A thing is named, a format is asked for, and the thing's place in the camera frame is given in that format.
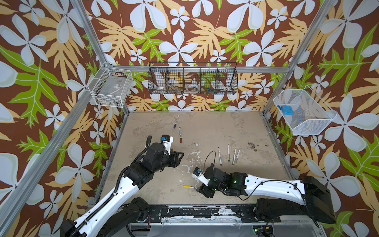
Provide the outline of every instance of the concrete floor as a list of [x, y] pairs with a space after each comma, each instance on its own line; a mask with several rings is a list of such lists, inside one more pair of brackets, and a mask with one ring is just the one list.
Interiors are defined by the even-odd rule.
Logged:
[[[179, 114], [179, 122], [174, 129], [178, 113], [130, 113], [102, 197], [114, 187], [121, 170], [143, 150], [149, 134], [152, 135], [152, 143], [159, 142], [163, 134], [173, 136], [171, 148], [185, 154], [177, 168], [167, 167], [163, 172], [155, 173], [154, 178], [132, 197], [140, 196], [149, 204], [255, 203], [261, 196], [253, 195], [248, 200], [241, 201], [238, 197], [224, 196], [217, 191], [213, 198], [206, 198], [195, 189], [183, 188], [183, 185], [200, 186], [191, 174], [195, 167], [202, 169], [205, 158], [212, 150], [217, 154], [216, 167], [224, 172], [243, 172], [263, 178], [288, 180], [258, 112]], [[179, 127], [182, 129], [182, 144], [179, 142]], [[234, 149], [237, 148], [237, 152], [241, 149], [234, 166], [227, 161], [228, 144], [231, 159]], [[219, 164], [218, 147], [221, 150], [222, 166]], [[213, 158], [214, 155], [211, 154], [206, 168], [213, 162]]]

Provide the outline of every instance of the yellow marker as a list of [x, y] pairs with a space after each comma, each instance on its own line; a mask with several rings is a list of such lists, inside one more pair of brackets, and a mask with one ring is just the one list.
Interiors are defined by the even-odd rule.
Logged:
[[196, 187], [187, 186], [187, 185], [184, 185], [183, 188], [195, 188], [196, 189]]

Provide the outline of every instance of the aluminum frame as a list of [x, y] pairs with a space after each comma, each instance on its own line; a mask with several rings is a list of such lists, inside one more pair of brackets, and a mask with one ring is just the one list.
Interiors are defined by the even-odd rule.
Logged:
[[83, 110], [87, 107], [90, 99], [90, 92], [85, 91], [64, 119], [59, 129], [48, 142], [45, 149], [41, 152], [38, 159], [25, 174], [17, 188], [11, 192], [8, 199], [4, 201], [0, 212], [0, 236], [5, 236], [7, 234], [9, 228], [20, 213], [27, 199], [34, 191], [34, 188], [42, 176], [45, 174], [47, 168], [50, 166], [50, 163], [56, 157], [64, 141], [69, 136], [73, 126], [78, 121]]
[[[120, 69], [130, 70], [132, 72], [148, 72], [149, 66], [113, 66]], [[235, 67], [238, 73], [288, 73], [289, 67]]]
[[105, 59], [104, 52], [101, 48], [100, 40], [97, 38], [95, 28], [93, 27], [91, 21], [88, 19], [83, 2], [81, 0], [70, 0], [70, 2], [78, 12], [81, 22], [83, 23], [83, 29], [86, 32], [88, 40], [95, 51], [95, 55], [100, 61], [100, 65], [108, 67], [108, 62]]
[[[94, 48], [95, 54], [98, 56], [100, 60], [100, 65], [107, 68], [109, 65], [105, 59], [103, 50], [101, 49], [100, 41], [97, 38], [95, 29], [93, 28], [93, 25], [88, 19], [88, 16], [86, 14], [86, 10], [84, 8], [83, 3], [80, 0], [70, 0], [71, 4], [74, 6], [74, 8], [77, 9], [79, 13], [79, 17], [81, 18], [83, 22], [83, 28], [89, 38], [90, 43], [92, 44]], [[300, 43], [300, 46], [298, 47], [293, 60], [289, 64], [288, 67], [237, 67], [237, 72], [260, 72], [260, 73], [286, 73], [281, 80], [279, 81], [279, 84], [277, 88], [274, 90], [273, 95], [270, 97], [265, 109], [264, 113], [268, 112], [270, 108], [273, 105], [273, 98], [275, 98], [285, 82], [287, 82], [288, 79], [290, 79], [290, 76], [292, 75], [292, 72], [294, 71], [295, 66], [297, 65], [299, 58], [301, 54], [306, 50], [308, 44], [312, 40], [314, 33], [318, 29], [318, 27], [321, 25], [322, 21], [326, 17], [326, 15], [329, 13], [329, 10], [333, 4], [334, 0], [325, 0], [323, 5], [321, 6], [320, 10], [317, 12], [317, 15], [315, 16], [314, 20], [312, 21], [309, 29], [307, 30], [303, 40]], [[147, 66], [117, 66], [121, 67], [123, 69], [131, 70], [132, 72], [147, 72], [149, 70], [149, 67]], [[57, 130], [53, 138], [49, 141], [45, 149], [40, 154], [40, 159], [38, 159], [33, 166], [29, 169], [29, 172], [26, 174], [25, 178], [20, 182], [19, 186], [16, 190], [14, 190], [10, 194], [10, 198], [6, 201], [6, 203], [3, 203], [3, 208], [0, 212], [0, 237], [3, 237], [6, 235], [7, 231], [13, 224], [15, 218], [20, 213], [21, 209], [23, 208], [24, 204], [26, 203], [27, 199], [33, 192], [35, 186], [40, 181], [41, 177], [45, 173], [46, 169], [50, 165], [50, 162], [54, 157], [57, 155], [59, 148], [64, 143], [66, 137], [69, 135], [70, 131], [72, 130], [73, 126], [79, 119], [82, 111], [89, 103], [89, 100], [91, 98], [90, 92], [85, 91], [81, 98], [78, 100], [78, 102], [75, 104], [75, 106], [72, 108], [70, 113], [68, 114], [67, 118], [63, 121], [60, 128]], [[128, 113], [127, 106], [124, 106], [123, 111], [126, 114]], [[273, 130], [271, 126], [269, 126], [268, 121], [265, 117], [263, 117], [263, 120], [268, 128], [270, 138], [273, 139]], [[284, 153], [279, 147], [277, 149], [277, 152], [280, 153], [279, 158], [282, 162]]]
[[106, 178], [108, 177], [108, 174], [109, 174], [109, 171], [111, 169], [111, 165], [112, 165], [112, 162], [113, 162], [113, 159], [114, 159], [114, 156], [116, 154], [116, 151], [117, 151], [117, 147], [120, 143], [120, 140], [121, 140], [121, 137], [122, 137], [122, 133], [124, 131], [124, 128], [125, 128], [125, 125], [126, 125], [126, 121], [128, 120], [128, 117], [129, 117], [129, 113], [125, 113], [125, 117], [124, 117], [124, 121], [122, 122], [121, 124], [121, 127], [120, 127], [120, 133], [116, 139], [116, 145], [112, 148], [112, 152], [111, 154], [109, 155], [109, 158], [108, 158], [108, 165], [105, 167], [105, 170], [103, 171], [103, 175], [101, 176], [101, 179], [100, 179], [100, 183], [99, 183], [99, 187], [97, 189], [97, 192], [95, 194], [95, 197], [94, 197], [94, 203], [92, 203], [92, 205], [95, 205], [96, 203], [99, 202], [100, 200], [100, 195], [101, 195], [101, 192], [103, 190], [103, 187], [105, 185], [105, 181], [106, 181]]
[[313, 19], [307, 32], [305, 33], [303, 40], [300, 42], [300, 45], [295, 52], [295, 55], [293, 55], [293, 58], [288, 66], [288, 73], [283, 75], [280, 79], [265, 108], [263, 109], [263, 113], [267, 113], [270, 111], [271, 107], [274, 104], [274, 98], [277, 97], [277, 95], [282, 91], [282, 88], [285, 85], [285, 83], [292, 77], [293, 71], [295, 70], [295, 67], [298, 64], [301, 55], [306, 51], [316, 31], [319, 29], [325, 17], [328, 15], [330, 8], [332, 7], [334, 2], [335, 0], [325, 0], [320, 9], [318, 10], [315, 18]]

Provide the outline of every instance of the blue marker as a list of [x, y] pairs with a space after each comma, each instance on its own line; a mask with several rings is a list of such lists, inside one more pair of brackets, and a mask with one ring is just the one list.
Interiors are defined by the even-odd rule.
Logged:
[[178, 123], [178, 120], [179, 120], [179, 115], [178, 115], [178, 117], [176, 118], [176, 122], [175, 122], [174, 128], [176, 128], [176, 124]]

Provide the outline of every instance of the white wire basket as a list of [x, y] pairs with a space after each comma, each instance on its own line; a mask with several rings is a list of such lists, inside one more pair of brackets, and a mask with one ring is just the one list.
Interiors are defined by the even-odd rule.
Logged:
[[122, 108], [133, 80], [131, 71], [110, 67], [99, 72], [100, 75], [94, 78], [98, 81], [91, 90], [95, 103]]
[[[319, 135], [337, 116], [317, 93], [309, 88], [318, 102], [306, 89], [285, 89], [274, 99], [274, 104], [294, 136]], [[280, 108], [284, 105], [292, 108], [292, 115], [283, 113]]]

